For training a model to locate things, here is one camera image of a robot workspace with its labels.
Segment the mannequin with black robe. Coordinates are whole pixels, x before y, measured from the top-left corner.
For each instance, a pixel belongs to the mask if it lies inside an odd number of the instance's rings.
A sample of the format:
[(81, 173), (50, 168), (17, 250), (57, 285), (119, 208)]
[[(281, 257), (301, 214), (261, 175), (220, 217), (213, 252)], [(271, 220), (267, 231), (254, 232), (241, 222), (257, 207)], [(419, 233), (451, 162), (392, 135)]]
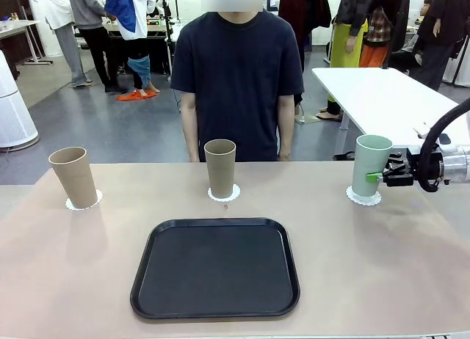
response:
[(470, 0), (433, 0), (418, 35), (422, 65), (414, 79), (437, 91), (458, 41), (470, 34)]

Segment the mannequin with blue white jacket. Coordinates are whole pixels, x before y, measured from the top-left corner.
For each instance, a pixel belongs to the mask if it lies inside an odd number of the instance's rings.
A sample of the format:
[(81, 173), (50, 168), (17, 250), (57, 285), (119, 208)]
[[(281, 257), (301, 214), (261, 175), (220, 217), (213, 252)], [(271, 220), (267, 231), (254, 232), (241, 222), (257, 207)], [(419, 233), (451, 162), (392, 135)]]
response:
[(134, 80), (134, 90), (159, 90), (151, 82), (151, 65), (148, 52), (147, 16), (155, 11), (157, 0), (106, 0), (105, 11), (114, 16), (124, 39), (128, 54), (128, 67)]

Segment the person in grey sweater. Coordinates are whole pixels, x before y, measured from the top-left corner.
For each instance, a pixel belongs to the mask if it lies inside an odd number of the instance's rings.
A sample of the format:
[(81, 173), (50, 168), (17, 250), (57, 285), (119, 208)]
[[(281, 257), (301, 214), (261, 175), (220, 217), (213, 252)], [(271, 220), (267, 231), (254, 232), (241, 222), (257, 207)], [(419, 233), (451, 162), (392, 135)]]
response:
[(115, 50), (103, 26), (103, 17), (113, 19), (113, 16), (97, 0), (70, 0), (70, 5), (76, 27), (90, 49), (105, 92), (122, 92), (123, 88), (118, 83)]

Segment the light tan tall cup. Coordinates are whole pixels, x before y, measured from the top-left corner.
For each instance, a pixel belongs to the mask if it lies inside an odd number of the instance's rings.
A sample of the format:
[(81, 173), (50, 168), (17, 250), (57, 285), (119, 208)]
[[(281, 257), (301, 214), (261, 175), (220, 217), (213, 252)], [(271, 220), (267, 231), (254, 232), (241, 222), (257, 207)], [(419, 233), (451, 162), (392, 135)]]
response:
[(85, 148), (66, 147), (57, 150), (48, 157), (48, 161), (74, 208), (89, 208), (98, 202)]

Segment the dark brown tall cup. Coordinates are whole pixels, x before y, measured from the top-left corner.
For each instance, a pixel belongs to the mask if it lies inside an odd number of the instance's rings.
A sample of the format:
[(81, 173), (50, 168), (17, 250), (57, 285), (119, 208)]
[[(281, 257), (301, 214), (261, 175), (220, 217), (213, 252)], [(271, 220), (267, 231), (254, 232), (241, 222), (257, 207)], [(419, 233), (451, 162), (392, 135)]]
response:
[(219, 199), (232, 195), (236, 144), (228, 139), (214, 139), (204, 145), (211, 194)]

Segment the orange cloth on floor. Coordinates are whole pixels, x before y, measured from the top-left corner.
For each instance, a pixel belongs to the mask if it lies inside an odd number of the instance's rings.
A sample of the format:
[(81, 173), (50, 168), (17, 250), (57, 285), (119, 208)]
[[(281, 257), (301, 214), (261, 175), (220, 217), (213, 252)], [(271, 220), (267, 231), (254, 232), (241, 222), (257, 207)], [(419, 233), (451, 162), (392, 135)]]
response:
[(154, 92), (154, 91), (145, 91), (145, 94), (143, 95), (140, 91), (135, 90), (129, 94), (118, 95), (117, 100), (118, 101), (139, 101), (139, 100), (153, 98), (156, 96), (157, 96), (157, 92)]

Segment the dark red hanging garment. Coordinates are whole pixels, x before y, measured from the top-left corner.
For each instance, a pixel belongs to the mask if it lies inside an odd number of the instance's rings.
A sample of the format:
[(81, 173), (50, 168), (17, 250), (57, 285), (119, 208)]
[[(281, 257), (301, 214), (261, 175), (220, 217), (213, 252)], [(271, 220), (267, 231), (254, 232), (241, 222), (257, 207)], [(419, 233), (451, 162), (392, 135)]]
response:
[(305, 43), (310, 33), (318, 28), (328, 28), (331, 12), (328, 0), (280, 0), (278, 16), (294, 30), (302, 69), (305, 67)]

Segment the black tripod stand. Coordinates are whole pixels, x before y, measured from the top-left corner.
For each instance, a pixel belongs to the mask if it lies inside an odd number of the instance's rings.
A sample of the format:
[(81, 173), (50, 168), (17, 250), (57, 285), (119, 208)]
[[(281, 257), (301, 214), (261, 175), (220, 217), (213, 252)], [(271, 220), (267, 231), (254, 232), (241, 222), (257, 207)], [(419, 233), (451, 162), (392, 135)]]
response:
[(164, 16), (164, 25), (166, 27), (165, 42), (167, 46), (167, 57), (168, 57), (168, 65), (169, 65), (169, 71), (170, 71), (170, 75), (168, 76), (168, 79), (170, 79), (170, 77), (173, 74), (173, 59), (174, 59), (176, 44), (173, 41), (173, 25), (170, 22), (170, 5), (168, 3), (169, 0), (161, 0), (161, 1), (162, 1), (162, 9), (163, 9), (163, 16)]

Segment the black plastic serving tray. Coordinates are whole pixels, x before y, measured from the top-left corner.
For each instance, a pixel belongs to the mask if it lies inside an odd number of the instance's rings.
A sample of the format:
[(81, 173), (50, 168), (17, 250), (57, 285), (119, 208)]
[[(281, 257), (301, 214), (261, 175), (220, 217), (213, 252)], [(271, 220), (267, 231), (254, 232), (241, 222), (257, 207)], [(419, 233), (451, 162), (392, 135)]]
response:
[(268, 218), (172, 219), (149, 234), (130, 293), (147, 320), (271, 318), (300, 284), (289, 235)]

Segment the mannequin with white coat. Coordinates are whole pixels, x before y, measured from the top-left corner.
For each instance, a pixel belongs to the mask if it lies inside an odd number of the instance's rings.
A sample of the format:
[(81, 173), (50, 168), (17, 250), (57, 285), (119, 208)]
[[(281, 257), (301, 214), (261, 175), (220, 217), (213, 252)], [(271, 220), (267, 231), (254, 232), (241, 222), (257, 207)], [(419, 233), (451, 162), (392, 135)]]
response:
[(36, 0), (43, 19), (56, 35), (62, 54), (71, 71), (72, 88), (91, 84), (85, 74), (78, 43), (73, 31), (74, 18), (69, 0)]

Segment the white rectangular side table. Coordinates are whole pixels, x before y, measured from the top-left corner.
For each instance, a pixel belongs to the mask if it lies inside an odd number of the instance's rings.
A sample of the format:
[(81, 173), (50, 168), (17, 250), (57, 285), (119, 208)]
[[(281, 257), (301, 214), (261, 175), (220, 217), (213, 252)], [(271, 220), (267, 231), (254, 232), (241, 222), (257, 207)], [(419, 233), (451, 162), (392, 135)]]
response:
[(393, 68), (314, 68), (312, 73), (343, 109), (335, 153), (345, 152), (348, 125), (384, 136), (395, 148), (419, 146), (424, 134), (458, 104)]

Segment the wooden background work table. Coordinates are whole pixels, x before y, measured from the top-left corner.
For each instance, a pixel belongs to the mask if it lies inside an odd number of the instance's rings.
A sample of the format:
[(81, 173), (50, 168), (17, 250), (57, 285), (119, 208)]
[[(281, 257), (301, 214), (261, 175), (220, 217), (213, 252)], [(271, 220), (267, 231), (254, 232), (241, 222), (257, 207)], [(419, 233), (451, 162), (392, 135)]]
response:
[[(124, 39), (119, 32), (116, 23), (105, 23), (105, 29), (108, 32), (112, 44), (115, 47), (117, 55), (117, 65), (119, 74), (127, 74), (128, 67), (128, 54), (127, 47)], [(168, 48), (167, 43), (167, 29), (162, 24), (148, 25), (147, 37), (148, 52), (150, 57), (151, 72), (162, 75), (170, 75), (170, 61), (173, 57), (173, 50)]]

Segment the mannequin with orange trousers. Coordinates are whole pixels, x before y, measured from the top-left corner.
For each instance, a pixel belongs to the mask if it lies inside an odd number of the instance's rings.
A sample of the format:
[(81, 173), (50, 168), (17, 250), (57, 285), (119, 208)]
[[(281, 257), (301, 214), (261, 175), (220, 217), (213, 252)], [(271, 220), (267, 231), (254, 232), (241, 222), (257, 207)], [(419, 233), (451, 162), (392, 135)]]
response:
[(377, 7), (370, 18), (369, 28), (364, 36), (364, 46), (359, 62), (360, 68), (380, 67), (388, 53), (392, 24), (382, 7)]

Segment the white scalloped paper coaster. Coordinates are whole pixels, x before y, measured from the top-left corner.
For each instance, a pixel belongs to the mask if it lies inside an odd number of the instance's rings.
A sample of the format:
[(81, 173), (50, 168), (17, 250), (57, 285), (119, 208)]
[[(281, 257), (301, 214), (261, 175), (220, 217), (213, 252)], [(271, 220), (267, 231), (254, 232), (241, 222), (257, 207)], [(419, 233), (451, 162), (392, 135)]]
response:
[(382, 200), (382, 197), (381, 197), (381, 194), (380, 192), (375, 192), (375, 194), (371, 197), (365, 197), (365, 196), (361, 196), (359, 194), (356, 194), (354, 191), (353, 191), (353, 187), (352, 186), (348, 186), (346, 188), (346, 195), (347, 197), (352, 200), (354, 203), (357, 203), (359, 205), (363, 205), (363, 206), (374, 206), (374, 205), (378, 205), (381, 200)]
[(220, 202), (220, 203), (226, 203), (226, 202), (230, 202), (230, 201), (233, 201), (235, 200), (239, 195), (240, 195), (240, 192), (241, 192), (241, 189), (239, 188), (239, 186), (237, 184), (234, 184), (232, 186), (232, 193), (229, 197), (224, 197), (224, 198), (221, 198), (221, 197), (215, 197), (213, 194), (212, 194), (212, 189), (211, 188), (208, 188), (208, 191), (207, 191), (207, 195), (214, 201), (216, 202)]
[(99, 204), (100, 201), (101, 201), (102, 198), (103, 198), (103, 193), (102, 193), (101, 190), (96, 189), (95, 192), (96, 192), (97, 200), (96, 200), (96, 202), (95, 202), (94, 204), (92, 204), (91, 206), (85, 207), (85, 208), (76, 208), (76, 207), (74, 206), (74, 204), (71, 202), (71, 199), (68, 198), (68, 199), (65, 201), (65, 207), (66, 207), (67, 209), (69, 209), (69, 210), (72, 210), (72, 211), (83, 211), (83, 210), (92, 208), (93, 206)]

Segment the grey background table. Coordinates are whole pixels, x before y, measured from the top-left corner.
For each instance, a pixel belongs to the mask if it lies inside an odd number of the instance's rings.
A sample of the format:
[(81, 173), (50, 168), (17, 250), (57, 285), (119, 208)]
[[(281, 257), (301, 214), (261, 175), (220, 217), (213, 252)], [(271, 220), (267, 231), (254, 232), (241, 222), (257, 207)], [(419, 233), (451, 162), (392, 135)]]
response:
[(23, 64), (53, 65), (54, 62), (52, 60), (44, 60), (44, 56), (40, 52), (37, 41), (32, 41), (32, 38), (34, 37), (32, 26), (35, 26), (38, 23), (40, 22), (31, 20), (0, 21), (0, 40), (15, 36), (17, 34), (25, 34), (31, 57), (28, 60), (25, 60)]

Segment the mannequin with yellow skirt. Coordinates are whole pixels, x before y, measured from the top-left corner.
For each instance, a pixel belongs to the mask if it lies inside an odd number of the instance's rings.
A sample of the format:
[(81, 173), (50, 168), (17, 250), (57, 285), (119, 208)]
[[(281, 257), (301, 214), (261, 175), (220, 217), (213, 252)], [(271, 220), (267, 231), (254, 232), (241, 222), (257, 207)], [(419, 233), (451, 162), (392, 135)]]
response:
[(372, 0), (341, 0), (333, 22), (331, 68), (357, 68)]

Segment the mint green tall cup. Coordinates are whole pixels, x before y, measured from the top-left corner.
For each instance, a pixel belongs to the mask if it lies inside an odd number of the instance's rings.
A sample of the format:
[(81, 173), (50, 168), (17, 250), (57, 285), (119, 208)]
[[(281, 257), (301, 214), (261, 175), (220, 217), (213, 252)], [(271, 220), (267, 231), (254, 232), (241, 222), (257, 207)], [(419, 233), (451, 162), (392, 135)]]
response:
[(377, 192), (376, 174), (382, 173), (393, 148), (392, 141), (383, 136), (366, 134), (356, 139), (352, 191), (361, 197)]

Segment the person's dark navy t-shirt torso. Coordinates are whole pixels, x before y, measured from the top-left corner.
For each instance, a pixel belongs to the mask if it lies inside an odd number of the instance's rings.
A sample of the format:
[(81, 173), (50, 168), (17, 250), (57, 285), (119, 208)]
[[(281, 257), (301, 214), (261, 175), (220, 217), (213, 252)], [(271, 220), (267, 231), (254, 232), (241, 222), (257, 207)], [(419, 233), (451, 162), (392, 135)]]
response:
[(180, 32), (170, 86), (195, 94), (200, 161), (214, 139), (237, 161), (277, 161), (278, 98), (304, 91), (294, 31), (266, 10), (206, 12)]

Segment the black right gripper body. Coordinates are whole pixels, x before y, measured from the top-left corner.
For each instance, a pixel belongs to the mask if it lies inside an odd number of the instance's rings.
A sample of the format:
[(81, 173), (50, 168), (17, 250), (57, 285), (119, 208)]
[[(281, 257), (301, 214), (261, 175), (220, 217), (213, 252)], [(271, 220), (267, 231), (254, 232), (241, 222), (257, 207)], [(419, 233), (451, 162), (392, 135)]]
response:
[[(419, 172), (421, 171), (421, 153), (412, 154), (410, 150), (407, 150), (408, 160), (408, 173), (411, 175), (406, 181), (405, 186), (414, 185), (414, 181), (418, 181)], [(427, 166), (423, 169), (425, 180), (432, 187), (438, 187), (441, 180), (441, 152), (439, 150), (433, 150), (430, 154)]]

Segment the person's left forearm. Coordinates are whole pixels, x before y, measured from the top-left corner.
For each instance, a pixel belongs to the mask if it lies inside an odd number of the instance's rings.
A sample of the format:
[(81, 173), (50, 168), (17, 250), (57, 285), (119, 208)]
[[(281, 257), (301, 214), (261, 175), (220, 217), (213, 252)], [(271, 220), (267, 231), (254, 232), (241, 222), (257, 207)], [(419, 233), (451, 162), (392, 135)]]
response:
[(294, 96), (280, 96), (278, 98), (278, 130), (280, 149), (292, 149), (294, 134)]

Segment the person's right forearm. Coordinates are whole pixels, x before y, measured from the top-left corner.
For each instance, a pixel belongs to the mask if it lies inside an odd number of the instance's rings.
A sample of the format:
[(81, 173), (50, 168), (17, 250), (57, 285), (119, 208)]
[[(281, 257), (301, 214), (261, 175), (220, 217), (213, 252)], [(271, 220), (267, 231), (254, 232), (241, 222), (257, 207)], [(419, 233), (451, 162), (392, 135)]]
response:
[(198, 150), (199, 152), (198, 121), (194, 93), (182, 93), (181, 119), (188, 153), (190, 150)]

